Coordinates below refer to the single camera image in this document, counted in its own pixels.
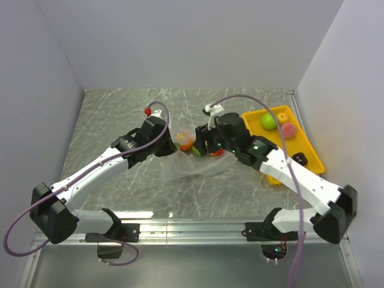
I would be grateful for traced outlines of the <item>red fruit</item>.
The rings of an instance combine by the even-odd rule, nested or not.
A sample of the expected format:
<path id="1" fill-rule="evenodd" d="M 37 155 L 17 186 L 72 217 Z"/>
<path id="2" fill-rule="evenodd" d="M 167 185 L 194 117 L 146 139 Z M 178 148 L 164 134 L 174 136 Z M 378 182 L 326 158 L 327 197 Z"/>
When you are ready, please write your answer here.
<path id="1" fill-rule="evenodd" d="M 210 153 L 210 156 L 211 156 L 211 157 L 219 157 L 219 156 L 221 156 L 223 153 L 224 153 L 224 149 L 219 149 L 219 150 L 216 151 L 216 152 L 212 152 L 212 153 Z"/>

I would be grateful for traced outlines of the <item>clear plastic bag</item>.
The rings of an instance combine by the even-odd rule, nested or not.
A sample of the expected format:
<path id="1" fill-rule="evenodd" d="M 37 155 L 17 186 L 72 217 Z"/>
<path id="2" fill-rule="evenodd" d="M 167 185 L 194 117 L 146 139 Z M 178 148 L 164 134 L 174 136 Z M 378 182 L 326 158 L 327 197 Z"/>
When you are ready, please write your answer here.
<path id="1" fill-rule="evenodd" d="M 183 140 L 176 138 L 178 133 L 184 135 Z M 192 149 L 187 152 L 181 151 L 180 145 L 188 142 L 195 143 L 196 134 L 192 130 L 176 130 L 171 128 L 170 135 L 177 150 L 174 154 L 167 156 L 164 161 L 162 173 L 164 181 L 172 181 L 193 175 L 211 176 L 226 170 L 236 162 L 235 156 L 226 151 L 219 157 L 211 157 L 210 154 L 196 156 Z"/>

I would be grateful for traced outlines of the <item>dark purple fruit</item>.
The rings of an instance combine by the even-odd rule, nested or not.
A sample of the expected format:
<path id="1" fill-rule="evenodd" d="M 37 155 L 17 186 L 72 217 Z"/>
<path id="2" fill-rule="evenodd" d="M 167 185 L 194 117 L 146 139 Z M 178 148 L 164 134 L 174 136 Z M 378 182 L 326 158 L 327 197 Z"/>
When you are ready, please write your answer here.
<path id="1" fill-rule="evenodd" d="M 298 152 L 292 155 L 292 159 L 302 166 L 306 166 L 308 164 L 308 160 L 303 152 Z"/>

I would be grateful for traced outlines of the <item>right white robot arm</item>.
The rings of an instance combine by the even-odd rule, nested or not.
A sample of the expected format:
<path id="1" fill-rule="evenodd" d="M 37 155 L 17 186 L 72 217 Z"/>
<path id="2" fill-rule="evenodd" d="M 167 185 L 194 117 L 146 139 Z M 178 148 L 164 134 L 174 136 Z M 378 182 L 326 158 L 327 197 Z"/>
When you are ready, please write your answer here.
<path id="1" fill-rule="evenodd" d="M 255 136 L 237 113 L 215 117 L 214 126 L 196 127 L 194 147 L 200 155 L 223 149 L 254 170 L 271 176 L 301 196 L 310 208 L 274 208 L 259 223 L 247 222 L 248 241 L 295 241 L 305 232 L 326 242 L 339 243 L 357 215 L 358 194 L 350 185 L 341 187 L 321 178 L 285 155 L 276 144 Z"/>

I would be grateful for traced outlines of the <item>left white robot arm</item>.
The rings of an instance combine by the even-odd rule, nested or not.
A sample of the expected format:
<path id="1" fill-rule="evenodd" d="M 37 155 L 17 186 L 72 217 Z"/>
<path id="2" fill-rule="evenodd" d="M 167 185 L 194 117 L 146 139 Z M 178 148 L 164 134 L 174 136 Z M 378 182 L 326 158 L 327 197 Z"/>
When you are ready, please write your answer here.
<path id="1" fill-rule="evenodd" d="M 29 216 L 53 244 L 78 233 L 93 233 L 107 241 L 126 240 L 122 221 L 114 212 L 107 208 L 86 211 L 79 206 L 105 181 L 150 155 L 165 157 L 175 152 L 166 121 L 149 116 L 140 128 L 117 138 L 96 160 L 67 179 L 51 186 L 38 184 Z"/>

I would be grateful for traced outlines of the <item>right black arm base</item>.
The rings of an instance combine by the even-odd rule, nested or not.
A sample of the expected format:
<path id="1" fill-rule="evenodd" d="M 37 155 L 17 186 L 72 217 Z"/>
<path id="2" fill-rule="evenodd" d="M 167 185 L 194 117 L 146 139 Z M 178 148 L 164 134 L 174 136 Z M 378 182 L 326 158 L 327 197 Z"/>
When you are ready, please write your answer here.
<path id="1" fill-rule="evenodd" d="M 278 263 L 288 255 L 289 241 L 298 241 L 298 232 L 281 233 L 271 223 L 246 222 L 241 235 L 247 242 L 259 242 L 263 256 L 267 261 Z"/>

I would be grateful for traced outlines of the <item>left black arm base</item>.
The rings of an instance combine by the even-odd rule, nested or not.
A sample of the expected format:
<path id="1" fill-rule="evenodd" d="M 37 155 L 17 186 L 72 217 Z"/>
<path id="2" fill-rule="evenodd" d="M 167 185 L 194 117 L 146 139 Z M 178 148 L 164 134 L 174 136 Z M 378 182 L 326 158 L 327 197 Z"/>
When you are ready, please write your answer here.
<path id="1" fill-rule="evenodd" d="M 97 244 L 97 257 L 100 262 L 110 266 L 132 264 L 139 257 L 134 245 L 139 241 L 139 223 L 121 223 L 113 226 L 106 234 L 87 233 L 86 243 Z"/>

